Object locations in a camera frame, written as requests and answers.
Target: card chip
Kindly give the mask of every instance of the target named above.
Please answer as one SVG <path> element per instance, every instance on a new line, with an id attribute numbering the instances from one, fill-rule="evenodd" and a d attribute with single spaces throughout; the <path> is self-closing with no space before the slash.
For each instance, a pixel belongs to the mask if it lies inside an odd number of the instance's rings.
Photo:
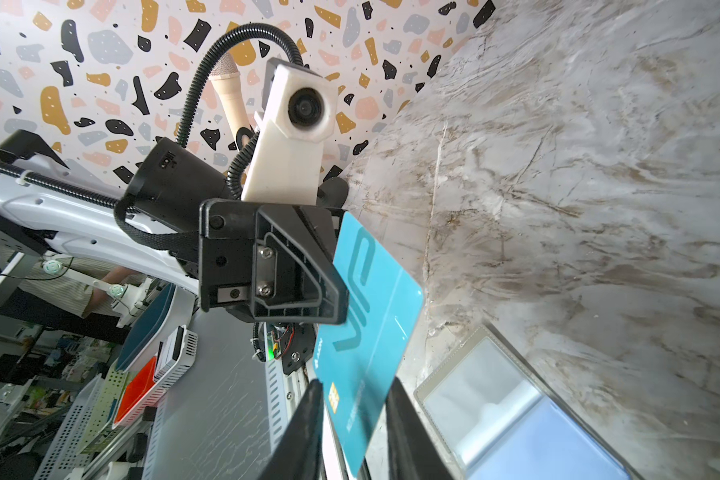
<path id="1" fill-rule="evenodd" d="M 328 392 L 328 401 L 331 403 L 333 408 L 333 414 L 336 414 L 336 408 L 338 408 L 338 392 L 336 391 L 336 384 L 331 383 L 331 390 Z"/>

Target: gray marble wall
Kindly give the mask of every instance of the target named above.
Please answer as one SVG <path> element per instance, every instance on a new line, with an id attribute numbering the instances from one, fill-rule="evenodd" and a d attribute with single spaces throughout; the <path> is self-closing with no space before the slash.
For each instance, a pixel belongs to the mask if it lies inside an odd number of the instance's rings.
<path id="1" fill-rule="evenodd" d="M 645 478 L 720 478 L 720 0 L 496 6 L 346 172 L 428 296 L 399 376 L 490 322 Z"/>

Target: beige microphone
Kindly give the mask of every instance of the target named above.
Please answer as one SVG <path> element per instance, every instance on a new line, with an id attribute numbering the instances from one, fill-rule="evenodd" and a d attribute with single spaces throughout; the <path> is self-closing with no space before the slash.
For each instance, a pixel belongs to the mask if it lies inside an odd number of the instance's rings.
<path id="1" fill-rule="evenodd" d="M 242 149 L 250 140 L 252 132 L 248 121 L 248 113 L 246 112 L 246 104 L 242 100 L 240 71 L 238 71 L 237 64 L 229 52 L 219 59 L 216 66 L 211 70 L 209 78 L 213 83 L 213 89 L 216 90 L 221 99 L 226 121 L 230 124 L 232 134 L 235 135 L 235 140 L 238 143 L 237 147 Z"/>

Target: card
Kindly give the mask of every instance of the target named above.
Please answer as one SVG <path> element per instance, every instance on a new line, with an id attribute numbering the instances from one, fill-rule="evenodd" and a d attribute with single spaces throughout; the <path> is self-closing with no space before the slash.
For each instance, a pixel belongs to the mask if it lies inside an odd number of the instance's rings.
<path id="1" fill-rule="evenodd" d="M 349 213 L 333 264 L 349 289 L 347 319 L 320 325 L 312 361 L 349 469 L 357 475 L 424 294 Z"/>

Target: person's arm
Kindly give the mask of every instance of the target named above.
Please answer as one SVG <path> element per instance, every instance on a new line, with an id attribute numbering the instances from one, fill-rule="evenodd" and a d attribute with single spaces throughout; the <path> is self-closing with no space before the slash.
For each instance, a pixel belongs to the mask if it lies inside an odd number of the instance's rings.
<path id="1" fill-rule="evenodd" d="M 124 266 L 116 266 L 110 270 L 110 272 L 106 274 L 101 281 L 115 285 L 117 283 L 123 283 L 123 280 L 125 280 L 125 278 L 129 275 L 135 275 L 138 273 L 139 272 L 131 270 L 130 268 L 125 268 Z M 87 317 L 88 314 L 91 313 L 98 305 L 109 298 L 110 296 L 107 295 L 105 291 L 94 288 L 94 292 L 91 293 L 90 300 L 88 300 L 88 304 L 83 310 L 83 318 Z"/>

